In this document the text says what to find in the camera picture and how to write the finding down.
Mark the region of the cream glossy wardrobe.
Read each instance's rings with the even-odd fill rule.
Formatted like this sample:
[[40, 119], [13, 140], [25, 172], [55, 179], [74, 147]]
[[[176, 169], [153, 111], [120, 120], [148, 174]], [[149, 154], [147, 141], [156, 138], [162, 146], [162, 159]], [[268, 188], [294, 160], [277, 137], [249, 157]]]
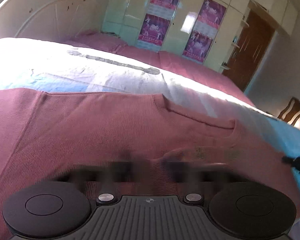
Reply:
[[[236, 46], [238, 29], [248, 25], [247, 10], [253, 10], [275, 28], [291, 35], [298, 16], [300, 0], [214, 0], [226, 7], [226, 12], [203, 63], [220, 71], [230, 49]], [[102, 30], [119, 35], [135, 46], [147, 14], [150, 0], [109, 0]], [[194, 25], [204, 0], [179, 0], [161, 50], [183, 56], [194, 31]]]

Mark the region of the brown wooden door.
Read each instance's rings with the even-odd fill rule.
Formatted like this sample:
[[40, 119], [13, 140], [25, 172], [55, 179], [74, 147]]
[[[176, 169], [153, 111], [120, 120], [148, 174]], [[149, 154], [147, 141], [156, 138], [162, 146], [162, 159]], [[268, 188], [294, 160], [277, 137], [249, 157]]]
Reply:
[[223, 75], [244, 91], [271, 42], [275, 30], [257, 13], [249, 12], [237, 45], [228, 60]]

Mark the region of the lower right purple poster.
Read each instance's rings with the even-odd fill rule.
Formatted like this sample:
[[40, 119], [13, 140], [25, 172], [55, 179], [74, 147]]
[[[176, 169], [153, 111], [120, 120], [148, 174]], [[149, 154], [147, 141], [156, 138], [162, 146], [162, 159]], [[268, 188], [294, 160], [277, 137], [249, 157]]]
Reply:
[[203, 63], [212, 42], [213, 39], [194, 30], [189, 37], [182, 55], [192, 61]]

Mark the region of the upper right purple poster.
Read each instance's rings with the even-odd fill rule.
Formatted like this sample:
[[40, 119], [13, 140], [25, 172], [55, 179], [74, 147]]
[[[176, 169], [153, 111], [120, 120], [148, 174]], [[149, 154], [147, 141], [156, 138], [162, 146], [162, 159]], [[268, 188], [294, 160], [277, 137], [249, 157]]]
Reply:
[[214, 39], [220, 28], [221, 22], [226, 12], [226, 7], [214, 0], [204, 0], [194, 31]]

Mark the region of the lower left purple poster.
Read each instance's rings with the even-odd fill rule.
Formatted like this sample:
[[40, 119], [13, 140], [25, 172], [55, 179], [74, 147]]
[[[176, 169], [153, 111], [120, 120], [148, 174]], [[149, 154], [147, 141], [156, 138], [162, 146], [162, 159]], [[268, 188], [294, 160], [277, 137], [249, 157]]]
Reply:
[[170, 21], [155, 15], [146, 14], [136, 47], [158, 52], [161, 49]]

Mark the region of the wooden chair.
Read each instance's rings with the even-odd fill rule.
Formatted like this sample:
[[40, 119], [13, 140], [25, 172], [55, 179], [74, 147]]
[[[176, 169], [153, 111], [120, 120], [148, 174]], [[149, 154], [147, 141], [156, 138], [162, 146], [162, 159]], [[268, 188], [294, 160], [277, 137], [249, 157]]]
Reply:
[[295, 126], [300, 119], [300, 100], [294, 96], [291, 97], [288, 105], [279, 113], [277, 118]]

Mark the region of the cream round headboard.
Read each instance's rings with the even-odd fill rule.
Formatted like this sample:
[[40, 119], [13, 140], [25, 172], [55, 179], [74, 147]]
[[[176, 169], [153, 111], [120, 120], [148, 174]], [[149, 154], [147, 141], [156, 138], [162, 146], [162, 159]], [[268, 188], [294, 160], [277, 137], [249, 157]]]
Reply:
[[0, 0], [0, 38], [66, 41], [100, 30], [109, 0]]

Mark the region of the blue white patterned blanket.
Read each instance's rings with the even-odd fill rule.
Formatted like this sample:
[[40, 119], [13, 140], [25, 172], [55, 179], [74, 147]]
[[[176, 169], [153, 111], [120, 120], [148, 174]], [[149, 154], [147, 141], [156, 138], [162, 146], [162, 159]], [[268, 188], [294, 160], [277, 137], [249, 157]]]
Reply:
[[[222, 92], [179, 75], [103, 51], [67, 44], [4, 38], [0, 40], [0, 90], [31, 89], [46, 93], [161, 94], [167, 100], [212, 118], [235, 119], [277, 152], [293, 155], [288, 141], [300, 149], [300, 132], [273, 121]], [[134, 161], [147, 186], [145, 159]], [[291, 170], [300, 191], [300, 180]]]

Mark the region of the pink pillow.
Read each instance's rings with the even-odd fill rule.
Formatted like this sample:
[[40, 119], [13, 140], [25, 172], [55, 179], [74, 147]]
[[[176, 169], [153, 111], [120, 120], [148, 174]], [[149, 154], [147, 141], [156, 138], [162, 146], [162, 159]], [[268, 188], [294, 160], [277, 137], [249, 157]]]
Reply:
[[128, 44], [117, 36], [108, 35], [94, 30], [84, 31], [64, 44], [74, 47], [92, 48], [100, 51], [116, 54], [118, 50], [128, 46]]

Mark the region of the pink bedspread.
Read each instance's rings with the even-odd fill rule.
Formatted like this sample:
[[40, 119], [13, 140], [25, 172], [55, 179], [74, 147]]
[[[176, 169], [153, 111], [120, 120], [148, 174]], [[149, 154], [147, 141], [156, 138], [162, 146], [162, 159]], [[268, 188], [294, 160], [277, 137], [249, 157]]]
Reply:
[[178, 55], [167, 51], [154, 52], [130, 45], [118, 50], [116, 55], [135, 59], [153, 67], [181, 75], [254, 106], [252, 101], [229, 78]]

